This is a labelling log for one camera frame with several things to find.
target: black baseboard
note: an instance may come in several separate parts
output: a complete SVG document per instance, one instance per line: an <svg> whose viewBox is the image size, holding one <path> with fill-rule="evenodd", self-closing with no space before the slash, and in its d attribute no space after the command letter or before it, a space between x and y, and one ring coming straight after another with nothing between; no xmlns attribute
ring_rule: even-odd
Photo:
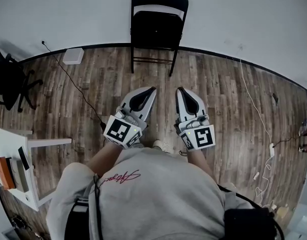
<svg viewBox="0 0 307 240"><path fill-rule="evenodd" d="M71 47L71 48L82 48L82 49L86 50L86 49L109 48L109 47L130 47L130 45L131 44L129 42L118 42L118 43L104 43L104 44L84 45L84 46L77 46L77 47ZM29 62L29 61L32 61L32 60L35 60L35 59L38 59L38 58L42 58L42 57L45 57L45 56L49 56L49 55L64 53L67 49L69 49L69 48L61 49L61 50L55 50L55 51L52 51L52 52L47 52L47 53L39 54L37 56L26 58L26 59L20 61L20 63L26 63L26 62ZM240 62L240 58L231 57L231 56L228 56L228 55L224 55L224 54L221 54L221 53L216 53L216 52L208 51L208 50L201 50L201 49L184 47L184 46L179 46L179 50L187 51L187 52L193 52L193 53L199 53L199 54L206 54L206 55L211 55L211 56L216 56L216 57L232 60L232 61L235 61L235 62ZM300 85L299 83L296 83L295 81L293 81L293 80L283 76L282 74L279 74L279 73L277 73L275 71L272 71L272 70L270 70L270 69L268 69L268 68L266 68L264 66L260 66L260 65L257 65L255 63L243 60L243 59L241 60L241 63L250 65L252 67L255 67L255 68L267 71L267 72L269 72L271 74L274 74L274 75L276 75L278 77L281 77L281 78L283 78L283 79L293 83L294 85L304 89L307 92L307 89L305 87L303 87L302 85Z"/></svg>

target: gray sweatshirt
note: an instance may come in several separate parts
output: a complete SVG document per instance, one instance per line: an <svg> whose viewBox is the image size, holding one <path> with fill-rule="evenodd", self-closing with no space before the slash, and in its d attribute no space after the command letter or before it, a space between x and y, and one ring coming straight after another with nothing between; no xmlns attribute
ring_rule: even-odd
<svg viewBox="0 0 307 240"><path fill-rule="evenodd" d="M94 175L81 163L65 168L46 217L51 239L64 239L81 197L89 199L90 239L99 239ZM225 210L250 207L197 166L151 148L121 152L97 185L104 240L220 239Z"/></svg>

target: shoe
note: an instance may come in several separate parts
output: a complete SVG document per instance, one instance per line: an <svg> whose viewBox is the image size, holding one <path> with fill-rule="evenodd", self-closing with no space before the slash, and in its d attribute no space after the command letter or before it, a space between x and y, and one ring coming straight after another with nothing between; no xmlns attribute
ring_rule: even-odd
<svg viewBox="0 0 307 240"><path fill-rule="evenodd" d="M163 150L163 142L159 139L156 139L152 144L152 148L156 150Z"/></svg>

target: orange book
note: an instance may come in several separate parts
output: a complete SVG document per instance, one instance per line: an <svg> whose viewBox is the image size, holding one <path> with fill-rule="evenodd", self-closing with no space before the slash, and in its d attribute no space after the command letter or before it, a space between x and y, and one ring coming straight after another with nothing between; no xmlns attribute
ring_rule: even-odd
<svg viewBox="0 0 307 240"><path fill-rule="evenodd" d="M5 190L15 189L15 184L10 174L5 157L0 157L0 179Z"/></svg>

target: chair leg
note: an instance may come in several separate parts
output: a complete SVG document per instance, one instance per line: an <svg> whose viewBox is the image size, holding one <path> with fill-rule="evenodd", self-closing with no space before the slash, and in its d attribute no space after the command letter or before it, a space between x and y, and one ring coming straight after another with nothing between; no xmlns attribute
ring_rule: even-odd
<svg viewBox="0 0 307 240"><path fill-rule="evenodd" d="M134 73L134 47L131 45L131 73Z"/></svg>
<svg viewBox="0 0 307 240"><path fill-rule="evenodd" d="M176 50L174 50L174 53L173 53L173 60L172 60L171 69L170 69L170 72L169 72L169 77L171 77L172 74L173 74L174 66L175 66L175 62L176 62L176 58L177 58L177 53L178 53L178 48Z"/></svg>
<svg viewBox="0 0 307 240"><path fill-rule="evenodd" d="M29 89L33 88L35 85L39 84L39 85L43 85L43 81L41 79L37 80L37 81L34 81L32 82L31 84L28 84L25 89L28 91Z"/></svg>
<svg viewBox="0 0 307 240"><path fill-rule="evenodd" d="M29 99L28 92L24 94L24 97L25 97L26 101L28 102L29 106L30 106L33 110L36 110L36 106L34 106L34 105L31 103L30 99Z"/></svg>
<svg viewBox="0 0 307 240"><path fill-rule="evenodd" d="M23 109L22 109L23 99L24 99L24 95L22 93L20 93L20 99L19 99L19 103L18 103L18 113L21 113L23 111Z"/></svg>
<svg viewBox="0 0 307 240"><path fill-rule="evenodd" d="M30 74L33 75L34 73L35 73L35 71L33 71L33 70L30 70L28 72L28 74L26 75L25 80L23 82L23 85L22 85L24 88L26 88L26 86L28 85Z"/></svg>

